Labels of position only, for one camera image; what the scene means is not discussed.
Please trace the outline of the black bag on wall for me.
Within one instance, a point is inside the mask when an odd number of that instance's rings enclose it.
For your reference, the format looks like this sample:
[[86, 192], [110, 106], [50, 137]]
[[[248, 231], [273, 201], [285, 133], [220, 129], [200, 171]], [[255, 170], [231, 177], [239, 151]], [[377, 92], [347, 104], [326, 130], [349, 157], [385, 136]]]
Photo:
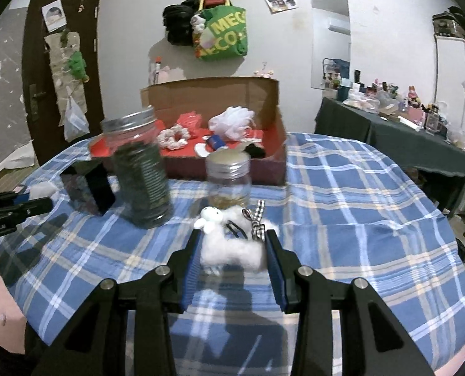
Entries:
[[163, 10], [163, 25], [167, 41], [175, 46], [193, 45], [191, 19], [197, 13], [199, 0], [185, 0], [172, 4]]

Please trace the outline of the white plush bunny keychain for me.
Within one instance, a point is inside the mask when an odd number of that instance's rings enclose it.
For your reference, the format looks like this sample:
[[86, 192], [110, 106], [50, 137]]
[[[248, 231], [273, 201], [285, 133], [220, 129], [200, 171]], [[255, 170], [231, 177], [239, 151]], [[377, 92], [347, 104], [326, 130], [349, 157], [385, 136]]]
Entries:
[[266, 202], [259, 200], [253, 209], [201, 210], [194, 227], [203, 232], [200, 263], [205, 273], [218, 276], [228, 266], [250, 273], [266, 270], [266, 232], [276, 232], [278, 226], [264, 218], [265, 209]]

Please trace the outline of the black scrunchie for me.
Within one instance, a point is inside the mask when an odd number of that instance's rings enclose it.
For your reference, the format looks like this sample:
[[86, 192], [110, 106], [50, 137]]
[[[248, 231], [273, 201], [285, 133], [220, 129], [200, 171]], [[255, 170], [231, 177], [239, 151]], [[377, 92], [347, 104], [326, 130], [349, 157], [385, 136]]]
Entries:
[[247, 153], [251, 159], [264, 159], [266, 158], [266, 150], [256, 144], [249, 144], [243, 152]]

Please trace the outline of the white wardrobe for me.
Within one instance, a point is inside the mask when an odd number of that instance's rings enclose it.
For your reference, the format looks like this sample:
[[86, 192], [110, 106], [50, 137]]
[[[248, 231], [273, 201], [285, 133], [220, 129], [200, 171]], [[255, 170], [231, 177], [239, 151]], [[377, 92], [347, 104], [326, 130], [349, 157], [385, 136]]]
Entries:
[[465, 39], [436, 37], [435, 102], [447, 121], [448, 136], [465, 150]]

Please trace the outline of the black floral tin box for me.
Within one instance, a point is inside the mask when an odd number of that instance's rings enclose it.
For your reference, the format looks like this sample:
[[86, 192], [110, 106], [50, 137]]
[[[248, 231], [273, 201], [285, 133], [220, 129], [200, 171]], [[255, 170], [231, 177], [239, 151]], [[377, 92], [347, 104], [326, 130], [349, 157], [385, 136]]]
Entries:
[[60, 173], [60, 178], [76, 211], [104, 216], [116, 201], [100, 160], [77, 160]]

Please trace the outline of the cardboard box red lining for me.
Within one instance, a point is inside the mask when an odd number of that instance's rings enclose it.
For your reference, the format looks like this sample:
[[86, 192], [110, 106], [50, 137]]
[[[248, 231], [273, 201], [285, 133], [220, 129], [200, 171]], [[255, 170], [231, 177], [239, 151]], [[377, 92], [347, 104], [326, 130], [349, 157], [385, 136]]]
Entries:
[[154, 108], [161, 127], [171, 127], [180, 115], [191, 111], [202, 117], [202, 128], [206, 128], [209, 119], [230, 106], [240, 105], [253, 110], [266, 157], [251, 161], [252, 183], [285, 184], [287, 134], [278, 109], [277, 80], [257, 76], [222, 76], [169, 81], [144, 88], [140, 97], [144, 107], [151, 105]]

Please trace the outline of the small jar gold contents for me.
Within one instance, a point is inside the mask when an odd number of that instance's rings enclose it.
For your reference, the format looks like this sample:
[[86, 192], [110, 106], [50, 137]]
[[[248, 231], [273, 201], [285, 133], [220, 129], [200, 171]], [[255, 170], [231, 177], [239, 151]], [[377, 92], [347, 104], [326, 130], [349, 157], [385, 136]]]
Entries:
[[222, 149], [205, 159], [209, 204], [225, 210], [249, 205], [252, 180], [250, 156], [238, 149]]

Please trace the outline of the green tote bag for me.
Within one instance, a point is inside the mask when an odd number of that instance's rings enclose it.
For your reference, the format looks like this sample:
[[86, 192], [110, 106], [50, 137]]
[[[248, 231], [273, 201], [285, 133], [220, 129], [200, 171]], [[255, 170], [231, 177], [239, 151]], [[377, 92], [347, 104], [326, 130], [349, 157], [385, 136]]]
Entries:
[[191, 26], [194, 53], [202, 61], [248, 54], [246, 9], [233, 5], [231, 0], [199, 0]]

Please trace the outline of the blue plaid tablecloth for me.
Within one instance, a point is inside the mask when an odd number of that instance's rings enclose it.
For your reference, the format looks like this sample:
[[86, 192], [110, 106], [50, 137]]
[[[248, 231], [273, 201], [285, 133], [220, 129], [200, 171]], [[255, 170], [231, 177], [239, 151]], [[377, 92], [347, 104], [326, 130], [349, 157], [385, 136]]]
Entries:
[[[287, 183], [254, 187], [279, 239], [325, 277], [369, 281], [435, 369], [465, 347], [465, 268], [448, 220], [390, 158], [355, 140], [292, 133]], [[101, 281], [139, 279], [192, 232], [205, 182], [169, 184], [174, 213], [142, 229], [116, 203], [101, 217], [53, 211], [0, 238], [0, 275], [40, 339], [51, 343]], [[287, 375], [298, 319], [282, 314], [266, 273], [202, 275], [193, 303], [172, 316], [181, 375]]]

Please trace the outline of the green plush on door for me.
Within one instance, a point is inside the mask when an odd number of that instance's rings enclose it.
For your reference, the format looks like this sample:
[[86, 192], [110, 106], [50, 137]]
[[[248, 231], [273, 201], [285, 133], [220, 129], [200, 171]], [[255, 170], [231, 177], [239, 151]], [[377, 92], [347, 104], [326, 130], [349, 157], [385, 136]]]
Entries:
[[86, 62], [80, 51], [74, 51], [67, 61], [68, 69], [74, 79], [88, 82], [89, 76], [86, 73]]

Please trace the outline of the beige knitted scrunchie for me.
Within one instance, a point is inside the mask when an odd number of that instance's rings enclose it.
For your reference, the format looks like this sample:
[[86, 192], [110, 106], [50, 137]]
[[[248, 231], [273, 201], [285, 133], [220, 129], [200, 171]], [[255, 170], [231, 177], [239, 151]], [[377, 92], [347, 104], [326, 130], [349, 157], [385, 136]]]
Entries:
[[169, 129], [163, 129], [157, 135], [157, 142], [161, 149], [176, 151], [188, 145], [191, 134], [188, 129], [180, 124], [175, 124]]

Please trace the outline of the dark green covered side table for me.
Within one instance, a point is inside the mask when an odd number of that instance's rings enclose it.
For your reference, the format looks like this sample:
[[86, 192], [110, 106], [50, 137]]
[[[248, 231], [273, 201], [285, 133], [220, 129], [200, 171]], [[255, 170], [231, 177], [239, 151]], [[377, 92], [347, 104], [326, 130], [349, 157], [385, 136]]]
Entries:
[[440, 211], [453, 215], [465, 190], [465, 152], [443, 138], [324, 98], [315, 133], [368, 144], [402, 168]]

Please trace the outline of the plastic bag on door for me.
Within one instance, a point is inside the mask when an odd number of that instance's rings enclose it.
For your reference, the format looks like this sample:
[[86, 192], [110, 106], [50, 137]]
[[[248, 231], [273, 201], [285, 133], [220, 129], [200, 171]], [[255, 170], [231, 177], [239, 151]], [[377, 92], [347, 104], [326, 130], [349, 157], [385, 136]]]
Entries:
[[65, 119], [63, 122], [64, 139], [67, 142], [89, 134], [89, 122], [72, 96], [67, 98]]

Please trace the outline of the blue pouch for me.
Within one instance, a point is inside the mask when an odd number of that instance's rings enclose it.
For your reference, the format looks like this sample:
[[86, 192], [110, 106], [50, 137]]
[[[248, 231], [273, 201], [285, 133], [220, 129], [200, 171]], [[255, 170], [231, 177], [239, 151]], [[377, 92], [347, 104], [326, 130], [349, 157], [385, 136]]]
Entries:
[[209, 136], [206, 139], [206, 143], [213, 151], [227, 148], [225, 141], [216, 134]]

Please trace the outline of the large jar dark contents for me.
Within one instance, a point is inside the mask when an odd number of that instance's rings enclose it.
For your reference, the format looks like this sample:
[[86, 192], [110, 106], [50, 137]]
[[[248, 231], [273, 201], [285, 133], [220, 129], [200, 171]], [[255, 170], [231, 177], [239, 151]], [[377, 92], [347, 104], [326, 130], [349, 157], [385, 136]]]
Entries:
[[143, 228], [164, 223], [171, 216], [172, 205], [153, 107], [104, 120], [101, 127], [127, 217]]

